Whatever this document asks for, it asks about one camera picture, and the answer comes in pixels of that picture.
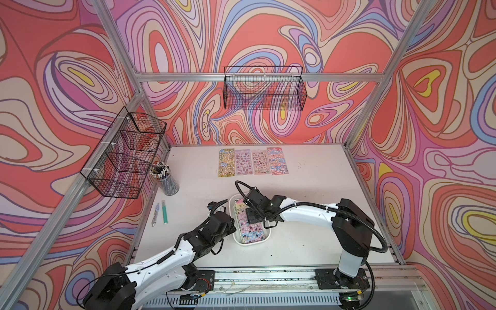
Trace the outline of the white plastic storage tray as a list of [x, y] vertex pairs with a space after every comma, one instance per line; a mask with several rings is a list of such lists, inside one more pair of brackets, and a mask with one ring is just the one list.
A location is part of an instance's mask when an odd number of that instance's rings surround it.
[[235, 221], [236, 232], [233, 238], [238, 245], [247, 247], [261, 244], [270, 238], [271, 231], [265, 229], [262, 223], [248, 222], [247, 205], [241, 195], [236, 194], [229, 199], [228, 212]]

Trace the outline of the pink bonbon sticker sheet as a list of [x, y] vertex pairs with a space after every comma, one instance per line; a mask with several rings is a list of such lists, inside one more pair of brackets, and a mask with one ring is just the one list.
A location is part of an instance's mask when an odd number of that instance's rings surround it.
[[269, 164], [269, 156], [266, 150], [253, 150], [253, 169], [255, 175], [267, 175], [271, 174], [271, 168]]

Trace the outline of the pink puffy sticker sheet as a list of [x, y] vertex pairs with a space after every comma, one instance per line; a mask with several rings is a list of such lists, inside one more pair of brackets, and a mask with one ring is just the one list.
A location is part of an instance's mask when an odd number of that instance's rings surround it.
[[235, 151], [235, 173], [236, 175], [254, 174], [250, 149]]

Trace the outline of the blue red animal sticker sheet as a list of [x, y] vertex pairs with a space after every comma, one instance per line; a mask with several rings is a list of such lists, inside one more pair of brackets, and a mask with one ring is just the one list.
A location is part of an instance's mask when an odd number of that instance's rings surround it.
[[281, 147], [268, 147], [269, 165], [272, 175], [289, 174], [285, 161], [284, 152]]

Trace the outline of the yellow green sticker sheet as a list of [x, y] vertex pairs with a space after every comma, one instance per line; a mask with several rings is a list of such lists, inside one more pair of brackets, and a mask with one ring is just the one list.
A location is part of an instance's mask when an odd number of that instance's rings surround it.
[[218, 177], [232, 177], [235, 175], [235, 150], [221, 149], [218, 158]]

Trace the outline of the pink yellow pastel sticker sheet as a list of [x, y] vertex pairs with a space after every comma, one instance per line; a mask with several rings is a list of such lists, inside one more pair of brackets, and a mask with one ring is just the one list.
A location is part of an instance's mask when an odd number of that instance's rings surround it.
[[268, 234], [261, 223], [250, 224], [247, 216], [247, 205], [242, 199], [235, 200], [232, 207], [237, 229], [236, 241], [242, 246], [264, 242]]

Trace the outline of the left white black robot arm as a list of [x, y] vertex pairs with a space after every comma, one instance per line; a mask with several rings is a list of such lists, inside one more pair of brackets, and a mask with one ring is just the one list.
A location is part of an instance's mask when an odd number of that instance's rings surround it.
[[180, 234], [169, 249], [127, 266], [112, 264], [87, 284], [89, 290], [76, 297], [77, 305], [81, 309], [139, 309], [161, 294], [194, 288], [199, 279], [194, 262], [219, 254], [225, 237], [236, 232], [227, 203], [212, 201], [209, 216], [194, 230]]

